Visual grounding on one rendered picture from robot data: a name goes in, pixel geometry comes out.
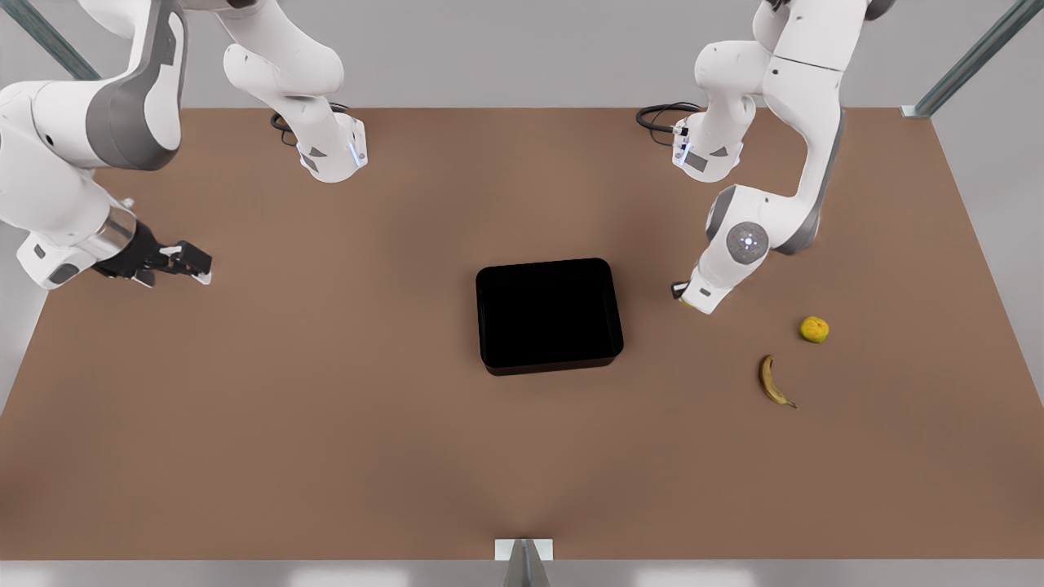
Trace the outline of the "silver frame post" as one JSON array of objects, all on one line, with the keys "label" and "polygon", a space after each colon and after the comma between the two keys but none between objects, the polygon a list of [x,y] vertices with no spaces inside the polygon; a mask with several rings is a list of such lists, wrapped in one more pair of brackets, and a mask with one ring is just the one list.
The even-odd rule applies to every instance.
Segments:
[{"label": "silver frame post", "polygon": [[900,115],[907,119],[931,118],[1039,11],[1044,11],[1044,0],[1015,0],[916,104],[901,105]]},{"label": "silver frame post", "polygon": [[101,76],[72,44],[57,31],[29,0],[0,0],[0,10],[6,11],[35,43],[48,53],[71,78],[97,81]]},{"label": "silver frame post", "polygon": [[493,558],[507,561],[502,587],[551,587],[544,563],[553,560],[549,538],[499,538],[493,542]]}]

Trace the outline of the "black storage box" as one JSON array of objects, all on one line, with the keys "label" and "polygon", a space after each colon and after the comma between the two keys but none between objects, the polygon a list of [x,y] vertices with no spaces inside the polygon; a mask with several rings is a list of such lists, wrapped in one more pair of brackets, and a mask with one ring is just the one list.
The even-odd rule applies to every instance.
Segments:
[{"label": "black storage box", "polygon": [[480,358],[494,376],[603,367],[624,349],[601,258],[485,267],[475,294]]}]

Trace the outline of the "yellow banana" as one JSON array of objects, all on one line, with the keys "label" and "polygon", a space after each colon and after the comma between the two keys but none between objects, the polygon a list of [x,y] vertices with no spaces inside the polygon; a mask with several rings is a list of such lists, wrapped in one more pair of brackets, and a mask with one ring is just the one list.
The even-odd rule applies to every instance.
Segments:
[{"label": "yellow banana", "polygon": [[783,394],[783,391],[780,391],[779,388],[776,386],[772,375],[773,360],[775,360],[775,356],[773,355],[764,356],[761,360],[759,366],[759,383],[761,384],[761,389],[764,391],[765,395],[767,395],[767,397],[775,402],[775,404],[788,405],[791,408],[798,409],[798,405],[788,399]]}]

